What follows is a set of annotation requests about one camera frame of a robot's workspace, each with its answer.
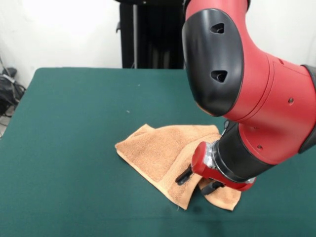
green tablecloth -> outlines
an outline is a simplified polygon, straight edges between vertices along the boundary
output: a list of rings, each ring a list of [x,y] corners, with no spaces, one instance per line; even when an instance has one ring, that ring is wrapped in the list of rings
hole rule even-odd
[[[184,71],[40,69],[0,141],[0,237],[315,236],[316,148],[261,175],[234,212],[184,211],[117,154],[145,123],[215,124]]]

towel fold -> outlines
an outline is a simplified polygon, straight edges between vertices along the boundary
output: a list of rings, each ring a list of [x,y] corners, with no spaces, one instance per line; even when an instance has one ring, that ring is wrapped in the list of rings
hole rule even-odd
[[[213,125],[173,125],[154,129],[145,124],[126,140],[115,145],[118,155],[162,192],[171,202],[184,210],[198,185],[202,189],[208,180],[197,174],[182,186],[175,179],[189,166],[197,145],[220,139]],[[240,191],[219,188],[205,196],[213,205],[233,210]]]

white wall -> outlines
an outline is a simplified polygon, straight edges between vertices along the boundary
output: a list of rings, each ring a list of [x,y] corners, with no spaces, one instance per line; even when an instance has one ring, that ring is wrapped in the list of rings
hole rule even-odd
[[[316,65],[316,1],[252,0],[247,25],[263,50]],[[0,0],[0,54],[28,85],[39,67],[121,67],[114,0]]]
[[[28,85],[39,67],[121,67],[114,0],[0,0],[0,54]]]

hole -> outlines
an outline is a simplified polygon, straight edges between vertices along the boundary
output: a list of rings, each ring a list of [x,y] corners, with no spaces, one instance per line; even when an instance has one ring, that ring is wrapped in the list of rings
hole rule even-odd
[[[211,28],[211,32],[217,33],[217,34],[223,34],[225,31],[224,23],[219,23]]]
[[[280,61],[280,63],[281,63],[281,64],[283,64],[283,65],[284,65],[284,62],[283,62],[281,59],[279,59],[279,58],[278,58],[278,60]]]
[[[288,103],[289,103],[289,105],[293,105],[294,104],[294,98],[289,98],[288,99]]]
[[[211,77],[221,83],[223,83],[227,77],[227,71],[212,71]]]

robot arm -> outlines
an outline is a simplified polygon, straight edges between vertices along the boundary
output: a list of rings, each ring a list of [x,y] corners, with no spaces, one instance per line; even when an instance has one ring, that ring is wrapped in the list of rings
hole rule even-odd
[[[249,4],[185,2],[183,48],[194,100],[228,121],[219,141],[198,146],[178,184],[194,172],[215,180],[214,189],[246,190],[261,173],[316,144],[316,68],[261,51],[246,28]]]

